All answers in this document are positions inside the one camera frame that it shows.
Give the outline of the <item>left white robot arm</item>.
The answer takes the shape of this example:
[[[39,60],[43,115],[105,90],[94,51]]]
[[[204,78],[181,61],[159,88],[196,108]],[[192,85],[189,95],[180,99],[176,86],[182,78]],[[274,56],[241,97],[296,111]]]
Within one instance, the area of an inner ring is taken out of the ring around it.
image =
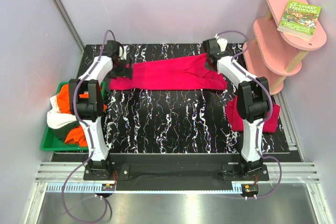
[[[85,172],[103,180],[115,174],[101,123],[104,101],[100,87],[106,76],[114,79],[133,77],[132,59],[127,55],[125,46],[115,40],[104,43],[87,71],[68,82],[70,112],[82,127],[89,150],[83,163]]]

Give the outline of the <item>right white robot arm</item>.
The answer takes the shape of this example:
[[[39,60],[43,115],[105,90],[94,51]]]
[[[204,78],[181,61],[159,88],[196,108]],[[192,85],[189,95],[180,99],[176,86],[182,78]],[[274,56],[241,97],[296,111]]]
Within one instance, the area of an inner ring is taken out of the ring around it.
[[[226,55],[226,39],[211,38],[203,41],[202,46],[206,53],[205,67],[224,75],[237,88],[237,112],[243,120],[243,145],[235,173],[250,180],[263,167],[263,127],[265,119],[272,114],[268,80],[256,77],[235,57]]]

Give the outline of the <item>magenta t-shirt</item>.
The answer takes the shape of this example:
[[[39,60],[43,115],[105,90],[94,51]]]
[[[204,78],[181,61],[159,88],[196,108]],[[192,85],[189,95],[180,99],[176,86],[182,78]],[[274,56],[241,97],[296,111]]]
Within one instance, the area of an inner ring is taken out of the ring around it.
[[[205,67],[206,54],[135,63],[133,77],[112,79],[110,90],[225,90],[227,81]]]

